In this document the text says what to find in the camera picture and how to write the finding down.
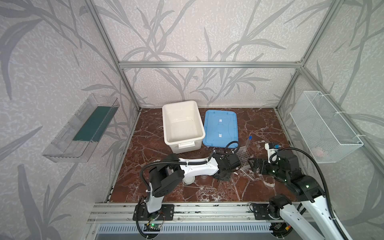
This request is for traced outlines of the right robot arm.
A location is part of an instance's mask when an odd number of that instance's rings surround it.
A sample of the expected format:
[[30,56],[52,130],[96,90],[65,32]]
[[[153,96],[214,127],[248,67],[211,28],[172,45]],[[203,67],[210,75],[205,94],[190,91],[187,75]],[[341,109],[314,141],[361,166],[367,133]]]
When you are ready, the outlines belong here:
[[[267,151],[266,160],[248,159],[251,169],[283,183],[299,201],[299,205],[295,206],[283,194],[270,198],[262,213],[276,220],[271,224],[271,234],[277,240],[284,239],[292,231],[296,231],[303,240],[352,239],[333,209],[327,182],[314,158],[292,147]],[[314,164],[320,182],[302,172],[295,152],[305,155]]]

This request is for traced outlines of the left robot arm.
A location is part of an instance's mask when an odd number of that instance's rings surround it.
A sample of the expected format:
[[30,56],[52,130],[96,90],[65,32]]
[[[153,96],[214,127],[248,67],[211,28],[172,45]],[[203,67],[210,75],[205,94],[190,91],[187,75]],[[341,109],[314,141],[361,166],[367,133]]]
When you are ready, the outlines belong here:
[[149,214],[161,210],[163,199],[181,183],[191,184],[197,176],[211,176],[218,181],[228,182],[232,173],[242,164],[235,153],[212,152],[203,159],[183,159],[170,154],[165,159],[142,167],[140,178],[145,184],[147,197],[144,200]]

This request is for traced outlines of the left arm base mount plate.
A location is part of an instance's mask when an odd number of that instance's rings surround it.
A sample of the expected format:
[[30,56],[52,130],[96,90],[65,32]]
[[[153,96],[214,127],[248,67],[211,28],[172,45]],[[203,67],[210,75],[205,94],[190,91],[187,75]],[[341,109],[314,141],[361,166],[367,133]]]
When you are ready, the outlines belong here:
[[174,218],[175,205],[162,205],[161,209],[149,213],[146,205],[141,203],[136,205],[133,215],[134,221],[172,221]]

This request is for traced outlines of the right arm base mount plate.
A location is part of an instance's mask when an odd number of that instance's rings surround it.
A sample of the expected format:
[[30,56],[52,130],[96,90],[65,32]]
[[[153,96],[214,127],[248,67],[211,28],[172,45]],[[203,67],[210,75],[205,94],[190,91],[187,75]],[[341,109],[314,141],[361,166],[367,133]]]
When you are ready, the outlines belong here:
[[251,203],[250,211],[254,214],[255,220],[273,220],[268,212],[269,204]]

